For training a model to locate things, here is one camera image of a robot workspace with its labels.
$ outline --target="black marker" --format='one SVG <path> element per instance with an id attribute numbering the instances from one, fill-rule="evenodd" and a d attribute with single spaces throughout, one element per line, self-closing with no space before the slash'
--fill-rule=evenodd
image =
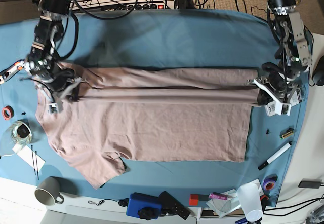
<path id="1" fill-rule="evenodd" d="M 258 169 L 261 171 L 263 168 L 268 166 L 271 162 L 273 162 L 275 159 L 280 157 L 286 150 L 288 150 L 292 146 L 292 141 L 285 144 L 280 150 L 278 150 L 275 154 L 272 155 L 268 160 L 266 160 L 261 166 L 258 167 Z"/>

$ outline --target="gray mug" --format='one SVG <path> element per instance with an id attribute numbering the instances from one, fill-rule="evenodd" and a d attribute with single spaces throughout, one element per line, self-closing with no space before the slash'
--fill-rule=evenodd
<path id="1" fill-rule="evenodd" d="M 60 194 L 59 182 L 53 178 L 46 178 L 35 190 L 35 197 L 43 205 L 62 204 L 64 202 L 63 196 Z"/>

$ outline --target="black remote control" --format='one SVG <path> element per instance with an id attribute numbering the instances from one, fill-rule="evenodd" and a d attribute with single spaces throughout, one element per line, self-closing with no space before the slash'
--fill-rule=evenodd
<path id="1" fill-rule="evenodd" d="M 177 214 L 184 220 L 187 220 L 188 216 L 190 215 L 190 211 L 167 191 L 163 191 L 158 197 L 158 200 L 161 202 L 164 209 L 172 210 L 173 213 Z"/>

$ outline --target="white plastic cup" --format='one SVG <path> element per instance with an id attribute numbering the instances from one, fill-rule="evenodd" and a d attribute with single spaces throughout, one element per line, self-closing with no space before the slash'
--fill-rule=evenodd
<path id="1" fill-rule="evenodd" d="M 258 221 L 263 215 L 258 186 L 252 182 L 244 184 L 238 188 L 237 196 L 247 221 Z"/>

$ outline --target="blue box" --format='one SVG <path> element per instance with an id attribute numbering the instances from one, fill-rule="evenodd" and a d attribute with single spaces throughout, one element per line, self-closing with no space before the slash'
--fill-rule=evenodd
<path id="1" fill-rule="evenodd" d="M 128 201 L 126 215 L 140 218 L 138 211 L 145 207 L 151 207 L 154 209 L 154 214 L 156 217 L 153 219 L 157 219 L 160 216 L 162 204 L 158 201 L 157 197 L 141 193 L 133 193 L 130 195 L 130 199 Z"/>

